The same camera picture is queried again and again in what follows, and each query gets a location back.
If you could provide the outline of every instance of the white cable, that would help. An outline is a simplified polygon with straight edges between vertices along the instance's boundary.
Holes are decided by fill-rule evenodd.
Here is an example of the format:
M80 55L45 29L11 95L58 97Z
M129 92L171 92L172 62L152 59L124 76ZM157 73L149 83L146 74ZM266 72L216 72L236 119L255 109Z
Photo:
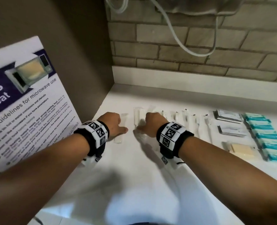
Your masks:
M114 12L116 12L118 14L123 13L127 9L127 7L128 7L128 1L129 0L123 0L123 4L122 4L121 8L116 9L114 7L114 5L112 4L111 0L106 0L107 4L110 6L110 8ZM174 39L176 40L176 42L178 43L178 45L182 49L184 49L187 53L189 53L189 54L191 54L193 56L197 56L197 57L205 57L205 56L211 55L215 51L215 49L216 49L216 43L217 43L218 17L216 17L216 20L215 20L215 35L214 35L214 44L213 44L212 49L210 50L210 52L208 52L206 54L198 54L198 53L195 53L195 52L189 50L188 48L185 47L185 45L182 44L182 42L179 40L179 38L177 37L177 35L176 35L176 33L175 33L174 29L173 29L173 26L172 26L172 24L170 22L170 19L169 19L168 15L163 10L163 8L160 6L160 4L156 0L150 0L150 1L158 8L158 10L161 12L163 17L165 18L165 20L166 20L166 22L167 22L167 24L168 24L168 26L169 26L169 28L171 30L171 33L172 33Z
M105 1L107 2L111 10L113 10L115 13L121 14L127 9L129 0L123 0L122 6L119 9L115 8L111 0L105 0Z

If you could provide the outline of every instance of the microwave image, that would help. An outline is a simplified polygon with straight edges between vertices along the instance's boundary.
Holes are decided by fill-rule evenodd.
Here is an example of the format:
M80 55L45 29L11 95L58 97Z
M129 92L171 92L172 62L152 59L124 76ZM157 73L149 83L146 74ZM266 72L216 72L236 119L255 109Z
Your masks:
M20 93L25 93L31 85L38 82L52 71L45 55L41 55L14 69L5 71L5 74Z

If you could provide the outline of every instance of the forearm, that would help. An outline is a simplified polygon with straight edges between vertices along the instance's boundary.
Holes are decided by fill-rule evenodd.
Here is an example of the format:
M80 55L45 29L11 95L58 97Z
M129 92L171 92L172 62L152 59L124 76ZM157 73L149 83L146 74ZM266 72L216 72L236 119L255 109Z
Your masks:
M277 214L277 181L248 162L196 137L185 141L179 156L240 219Z
M0 174L0 224L27 224L89 152L73 134Z

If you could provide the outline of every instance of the white countertop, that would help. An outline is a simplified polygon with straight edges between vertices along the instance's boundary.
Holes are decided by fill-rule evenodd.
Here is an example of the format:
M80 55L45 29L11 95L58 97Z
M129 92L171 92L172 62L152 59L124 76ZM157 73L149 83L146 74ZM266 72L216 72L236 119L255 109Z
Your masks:
M164 166L158 145L145 137L143 144L133 134L133 108L182 111L205 115L215 109L266 115L277 130L277 102L213 94L115 84L95 119L107 111L128 113L122 144L106 143L102 159L79 166L43 209L91 224L126 225L138 222L166 224L243 224L199 181L187 165ZM211 129L216 129L215 122ZM240 142L214 130L213 144ZM252 144L251 137L242 143ZM277 179L277 162L249 160Z

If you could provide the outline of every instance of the person's right hand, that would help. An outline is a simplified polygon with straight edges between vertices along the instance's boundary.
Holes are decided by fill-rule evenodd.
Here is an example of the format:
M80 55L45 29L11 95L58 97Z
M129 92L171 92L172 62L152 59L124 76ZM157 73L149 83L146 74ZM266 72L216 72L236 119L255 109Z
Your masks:
M146 114L146 125L138 126L137 129L147 134L149 137L156 137L158 129L168 123L160 113L147 113Z

